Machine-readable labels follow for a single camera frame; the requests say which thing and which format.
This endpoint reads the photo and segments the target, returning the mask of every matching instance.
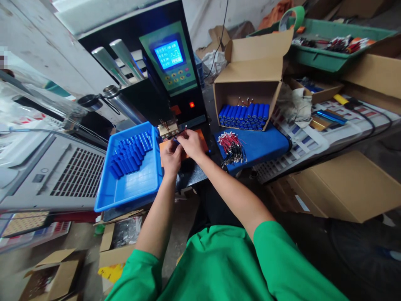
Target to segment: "blue cloth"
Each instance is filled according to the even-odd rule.
[[[214,134],[216,141],[223,132],[238,134],[238,138],[241,139],[240,142],[244,146],[246,158],[248,159],[248,162],[227,165],[227,169],[231,175],[235,175],[244,168],[281,157],[288,151],[290,145],[288,139],[271,122],[268,123],[267,129],[264,132],[228,128]],[[222,157],[225,158],[226,153],[223,147],[218,144],[218,148]]]

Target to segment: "green control panel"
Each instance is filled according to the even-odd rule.
[[[139,38],[170,97],[197,86],[181,22]]]

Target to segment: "plastic bag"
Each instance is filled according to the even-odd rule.
[[[217,76],[220,74],[220,72],[223,71],[223,69],[227,65],[226,58],[224,57],[224,52],[218,51],[216,54],[216,57],[214,58],[214,54],[216,53],[216,50],[213,50],[212,52],[207,53],[203,57],[203,63],[205,66],[208,68],[207,72],[205,72],[206,75],[209,74],[210,69],[212,70],[209,74],[209,77]]]

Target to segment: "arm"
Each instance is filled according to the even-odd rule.
[[[169,141],[169,146],[160,154],[164,166],[164,177],[155,201],[143,223],[139,234],[136,250],[154,255],[163,262],[174,212],[175,180],[181,167],[181,152],[183,147]]]
[[[188,139],[179,136],[178,141],[184,147],[185,152],[202,168],[253,241],[255,229],[265,221],[274,221],[274,217],[253,192],[205,155],[197,132],[187,130],[187,134]]]

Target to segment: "metal cylinder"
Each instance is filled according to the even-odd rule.
[[[122,73],[121,69],[117,66],[116,61],[113,60],[112,56],[106,49],[104,49],[104,47],[96,48],[92,51],[92,54],[108,72],[117,78],[121,85],[129,86],[131,84],[124,73]]]
[[[136,61],[132,57],[132,54],[128,50],[127,46],[124,44],[122,39],[118,39],[115,41],[112,41],[110,43],[110,47],[113,49],[113,51],[116,53],[116,55],[121,59],[121,61],[131,69],[132,74],[134,77],[137,79],[137,81],[144,80],[145,77],[142,74],[141,69],[139,69]]]
[[[124,95],[114,85],[107,86],[103,89],[103,93],[107,99],[128,119],[136,125],[146,122],[145,117],[126,99]]]

